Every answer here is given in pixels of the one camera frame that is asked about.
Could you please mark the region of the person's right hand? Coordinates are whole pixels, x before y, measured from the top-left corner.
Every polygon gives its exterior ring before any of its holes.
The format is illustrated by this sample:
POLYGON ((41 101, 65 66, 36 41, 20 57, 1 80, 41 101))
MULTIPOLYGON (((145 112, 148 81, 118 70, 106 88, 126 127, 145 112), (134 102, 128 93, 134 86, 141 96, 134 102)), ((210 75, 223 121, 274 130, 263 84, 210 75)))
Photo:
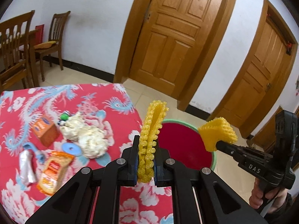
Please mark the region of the person's right hand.
POLYGON ((272 214, 279 210, 286 201, 288 189, 277 187, 265 194, 259 186, 260 180, 256 178, 249 198, 249 205, 254 209, 258 209, 263 204, 263 197, 269 200, 275 197, 272 206, 268 210, 268 214, 272 214))

